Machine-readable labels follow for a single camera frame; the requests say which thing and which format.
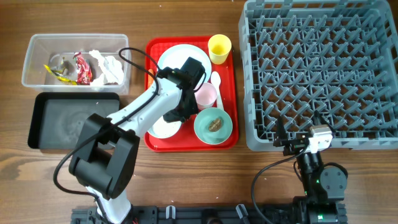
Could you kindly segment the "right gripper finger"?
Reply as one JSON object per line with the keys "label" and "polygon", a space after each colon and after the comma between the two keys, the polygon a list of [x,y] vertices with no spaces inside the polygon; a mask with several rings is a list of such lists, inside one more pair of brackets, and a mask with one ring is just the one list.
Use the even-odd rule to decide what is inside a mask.
{"label": "right gripper finger", "polygon": [[331,132],[335,134],[335,129],[323,118],[323,116],[320,114],[318,110],[314,111],[313,124],[315,126],[327,125],[330,128]]}
{"label": "right gripper finger", "polygon": [[288,135],[284,128],[283,119],[281,116],[277,118],[277,130],[275,133],[275,140],[273,146],[285,146],[288,141]]}

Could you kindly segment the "light blue rice bowl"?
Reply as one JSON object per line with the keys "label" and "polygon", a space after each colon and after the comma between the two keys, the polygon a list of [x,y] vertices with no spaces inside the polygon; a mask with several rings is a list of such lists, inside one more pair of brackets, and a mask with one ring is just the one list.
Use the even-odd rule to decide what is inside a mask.
{"label": "light blue rice bowl", "polygon": [[180,121],[168,123],[163,117],[160,117],[147,132],[152,137],[166,139],[174,136],[181,128],[181,125]]}

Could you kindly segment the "white tissue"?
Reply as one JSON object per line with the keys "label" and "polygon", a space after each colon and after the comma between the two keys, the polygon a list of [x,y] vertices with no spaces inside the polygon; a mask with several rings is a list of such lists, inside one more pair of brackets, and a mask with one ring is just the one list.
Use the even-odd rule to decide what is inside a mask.
{"label": "white tissue", "polygon": [[91,86],[122,84],[124,72],[122,63],[113,56],[102,56],[98,50],[91,50],[89,54],[97,59],[101,74],[94,78]]}

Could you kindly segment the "red snack wrapper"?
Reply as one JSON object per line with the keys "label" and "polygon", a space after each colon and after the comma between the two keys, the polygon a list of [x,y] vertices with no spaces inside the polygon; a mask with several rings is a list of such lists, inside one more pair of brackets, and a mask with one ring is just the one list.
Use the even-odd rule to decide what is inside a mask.
{"label": "red snack wrapper", "polygon": [[81,85],[89,85],[93,79],[90,64],[83,58],[81,52],[76,52],[73,56],[77,65],[77,80]]}

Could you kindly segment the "yellow snack wrapper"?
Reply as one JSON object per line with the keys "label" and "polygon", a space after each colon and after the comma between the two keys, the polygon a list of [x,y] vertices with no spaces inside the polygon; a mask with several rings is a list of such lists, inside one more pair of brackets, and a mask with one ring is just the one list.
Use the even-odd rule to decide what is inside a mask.
{"label": "yellow snack wrapper", "polygon": [[55,67],[44,65],[46,71],[53,75],[58,81],[67,85],[77,85],[76,80],[71,79],[75,71],[74,66],[63,57],[60,64]]}

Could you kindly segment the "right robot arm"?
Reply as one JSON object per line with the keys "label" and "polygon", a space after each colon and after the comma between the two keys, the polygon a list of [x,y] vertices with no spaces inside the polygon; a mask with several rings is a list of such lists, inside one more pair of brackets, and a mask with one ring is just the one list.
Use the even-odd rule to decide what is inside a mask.
{"label": "right robot arm", "polygon": [[300,172],[305,195],[294,197],[289,205],[290,223],[348,222],[345,198],[348,171],[335,162],[324,163],[321,151],[331,146],[335,130],[321,114],[314,113],[314,125],[307,134],[289,139],[281,117],[277,118],[274,146],[283,147],[284,156],[293,156]]}

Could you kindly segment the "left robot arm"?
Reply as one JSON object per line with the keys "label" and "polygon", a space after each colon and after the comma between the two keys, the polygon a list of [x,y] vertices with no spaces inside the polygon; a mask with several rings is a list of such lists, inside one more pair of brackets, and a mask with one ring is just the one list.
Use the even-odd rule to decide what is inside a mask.
{"label": "left robot arm", "polygon": [[68,170],[86,187],[85,195],[94,198],[96,220],[101,223],[133,220],[125,188],[134,172],[140,139],[159,118],[184,122],[198,113],[194,93],[206,76],[202,68],[166,67],[124,109],[106,118],[93,114],[85,121],[76,147],[68,155]]}

